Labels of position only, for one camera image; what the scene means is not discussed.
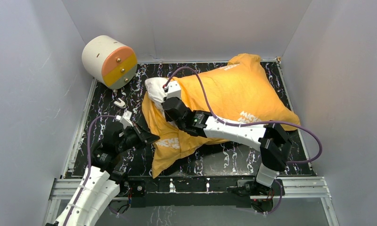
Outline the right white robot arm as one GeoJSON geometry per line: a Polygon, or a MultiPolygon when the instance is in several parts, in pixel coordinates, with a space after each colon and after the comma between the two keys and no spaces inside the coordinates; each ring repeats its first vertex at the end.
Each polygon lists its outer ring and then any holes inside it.
{"type": "Polygon", "coordinates": [[[210,112],[190,110],[177,97],[166,99],[162,108],[167,121],[173,121],[191,136],[225,139],[260,151],[262,163],[253,184],[238,186],[237,194],[268,195],[274,180],[287,165],[292,142],[278,123],[252,126],[228,120],[221,123],[210,112]]]}

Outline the white pillow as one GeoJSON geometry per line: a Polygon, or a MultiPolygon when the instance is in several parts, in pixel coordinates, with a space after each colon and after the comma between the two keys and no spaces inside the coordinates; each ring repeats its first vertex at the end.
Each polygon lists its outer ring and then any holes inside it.
{"type": "Polygon", "coordinates": [[[148,97],[161,114],[164,114],[162,103],[167,94],[165,93],[163,86],[167,80],[167,78],[162,77],[153,77],[145,80],[148,97]]]}

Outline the blue and yellow pillowcase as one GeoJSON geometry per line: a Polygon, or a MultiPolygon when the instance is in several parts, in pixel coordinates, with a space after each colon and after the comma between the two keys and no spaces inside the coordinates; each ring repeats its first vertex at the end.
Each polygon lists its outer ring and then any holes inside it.
{"type": "MultiPolygon", "coordinates": [[[[220,118],[242,123],[283,121],[286,131],[295,130],[300,123],[299,117],[283,104],[270,84],[259,55],[242,53],[230,59],[226,66],[177,78],[177,82],[181,99],[191,110],[212,111],[220,118]]],[[[154,178],[202,145],[222,143],[222,139],[190,136],[167,122],[147,91],[142,112],[151,133],[160,137],[152,161],[154,178]]]]}

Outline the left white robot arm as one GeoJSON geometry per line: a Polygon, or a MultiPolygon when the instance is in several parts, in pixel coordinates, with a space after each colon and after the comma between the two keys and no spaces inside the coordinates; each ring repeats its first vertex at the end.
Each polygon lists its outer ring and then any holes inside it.
{"type": "Polygon", "coordinates": [[[124,196],[131,186],[125,173],[115,170],[121,153],[142,149],[160,137],[134,122],[112,122],[103,138],[90,148],[90,162],[81,182],[61,214],[48,226],[93,226],[114,197],[124,196]]]}

